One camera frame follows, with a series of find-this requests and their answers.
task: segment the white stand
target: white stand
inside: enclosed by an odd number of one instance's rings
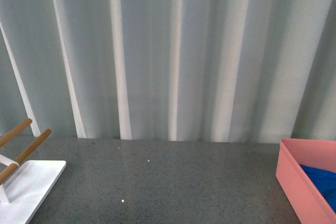
[[[65,161],[26,161],[0,186],[0,223],[29,223],[66,167]]]

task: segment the drying rack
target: drying rack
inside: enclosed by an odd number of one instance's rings
[[[0,148],[32,123],[24,120],[0,138]],[[51,134],[46,129],[16,159],[0,154],[0,223],[29,223],[66,167],[65,161],[25,160]]]

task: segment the table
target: table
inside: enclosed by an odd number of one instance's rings
[[[0,154],[14,158],[33,139]],[[49,137],[29,159],[67,167],[30,223],[300,223],[275,177],[278,153],[279,144]]]

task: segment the wooden rod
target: wooden rod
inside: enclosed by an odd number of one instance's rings
[[[15,170],[18,168],[17,164],[11,163],[8,165],[1,173],[0,173],[0,185],[2,185],[3,182],[6,181],[10,177],[10,175],[15,172]]]
[[[28,127],[33,121],[30,118],[24,120],[21,124],[16,126],[14,129],[8,131],[5,135],[0,138],[0,148],[12,140],[17,134]]]
[[[37,149],[37,147],[51,134],[50,129],[46,129],[40,136],[38,136],[16,159],[15,161],[21,165],[30,154]]]

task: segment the blue cloth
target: blue cloth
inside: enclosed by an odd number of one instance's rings
[[[305,165],[301,167],[336,212],[336,173]]]

